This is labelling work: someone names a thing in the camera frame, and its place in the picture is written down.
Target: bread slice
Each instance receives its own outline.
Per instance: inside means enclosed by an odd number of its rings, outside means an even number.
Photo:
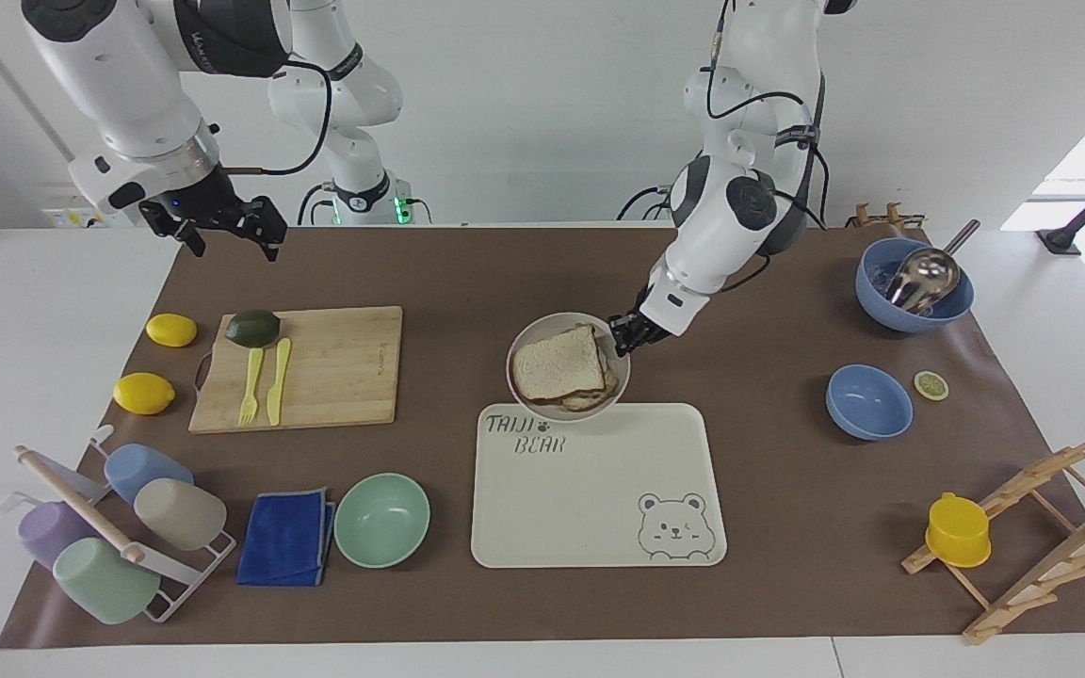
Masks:
[[[522,346],[513,354],[511,368],[518,394],[535,404],[605,389],[597,340],[588,324]]]
[[[614,395],[614,391],[617,389],[617,375],[607,369],[604,391],[595,391],[588,395],[567,396],[567,398],[563,399],[563,409],[569,411],[589,411],[611,398]]]

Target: blue cup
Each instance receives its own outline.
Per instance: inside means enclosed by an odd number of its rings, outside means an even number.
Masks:
[[[932,305],[926,317],[904,311],[886,299],[886,286],[895,278],[903,259],[907,258],[907,254],[926,247],[931,245],[910,238],[885,238],[869,245],[860,256],[860,265],[856,268],[856,297],[870,318],[890,330],[909,334],[937,330],[963,317],[969,312],[969,306],[974,305],[974,284],[965,270],[960,271],[957,287]]]
[[[190,471],[187,471],[181,463],[154,450],[153,447],[139,446],[137,443],[122,446],[112,452],[107,463],[103,464],[103,473],[107,475],[112,489],[115,489],[129,506],[137,501],[141,488],[158,477],[169,477],[173,481],[194,485]]]

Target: green cup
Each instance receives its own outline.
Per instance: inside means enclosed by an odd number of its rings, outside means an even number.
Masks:
[[[53,578],[65,596],[104,624],[123,624],[145,612],[162,585],[158,575],[132,565],[99,537],[66,546],[53,563]]]

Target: yellow plastic fork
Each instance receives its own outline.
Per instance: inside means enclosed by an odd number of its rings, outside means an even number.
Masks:
[[[245,399],[241,400],[241,417],[238,425],[250,425],[258,417],[258,374],[261,374],[263,348],[250,348],[250,369],[245,374]]]

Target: plastic cup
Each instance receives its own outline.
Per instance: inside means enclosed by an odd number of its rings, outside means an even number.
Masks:
[[[176,481],[194,484],[194,477],[181,463],[154,450],[153,447],[139,446],[137,443],[122,446],[112,452],[107,462],[103,464],[103,473],[107,475],[111,487],[129,504],[137,502],[137,495],[141,488],[158,477],[173,477]]]
[[[954,567],[978,567],[991,558],[990,524],[981,506],[945,492],[929,510],[927,548]]]
[[[99,622],[123,624],[145,612],[162,578],[120,558],[99,537],[75,541],[53,563],[61,589]]]
[[[17,535],[36,562],[53,570],[61,551],[99,533],[65,502],[48,502],[27,511],[18,521]]]
[[[225,502],[215,495],[169,477],[158,477],[141,488],[132,510],[154,535],[184,551],[210,545],[228,519]]]

